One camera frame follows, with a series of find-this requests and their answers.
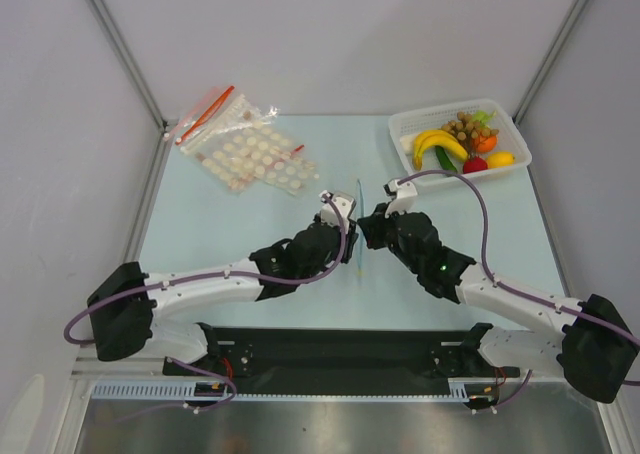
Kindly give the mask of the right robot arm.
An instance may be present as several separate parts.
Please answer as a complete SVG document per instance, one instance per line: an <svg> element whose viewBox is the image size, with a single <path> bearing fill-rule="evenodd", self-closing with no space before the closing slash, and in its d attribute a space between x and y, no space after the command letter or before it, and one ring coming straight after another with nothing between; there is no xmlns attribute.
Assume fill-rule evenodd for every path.
<svg viewBox="0 0 640 454"><path fill-rule="evenodd" d="M484 375L495 367L520 367L562 376L580 394L612 403L625 384L639 345L614 304L528 293L486 273L473 258L445 246L420 212L386 212L386 204L358 220L372 250L388 249L430 295L497 314L520 326L472 328L461 350L463 367Z"/></svg>

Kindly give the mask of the brown longan bunch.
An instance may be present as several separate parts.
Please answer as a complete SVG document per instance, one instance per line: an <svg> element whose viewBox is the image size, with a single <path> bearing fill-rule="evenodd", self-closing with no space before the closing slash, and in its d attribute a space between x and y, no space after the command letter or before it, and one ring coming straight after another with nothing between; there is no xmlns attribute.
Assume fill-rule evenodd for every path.
<svg viewBox="0 0 640 454"><path fill-rule="evenodd" d="M473 115L465 111L458 111L455 117L441 126L441 129L452 135L461 145L470 147L472 135L477 134L480 124L473 119Z"/></svg>

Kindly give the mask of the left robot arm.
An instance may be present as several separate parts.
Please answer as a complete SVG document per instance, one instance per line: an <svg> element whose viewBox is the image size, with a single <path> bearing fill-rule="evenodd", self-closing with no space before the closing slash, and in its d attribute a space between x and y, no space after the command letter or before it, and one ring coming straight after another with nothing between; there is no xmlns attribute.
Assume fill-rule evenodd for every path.
<svg viewBox="0 0 640 454"><path fill-rule="evenodd" d="M87 300L97 357L115 362L152 351L177 358L199 374L211 373L220 362L212 327L178 322L176 315L289 295L348 263L357 237L354 221L316 216L293 238L212 270L150 274L138 262L122 264Z"/></svg>

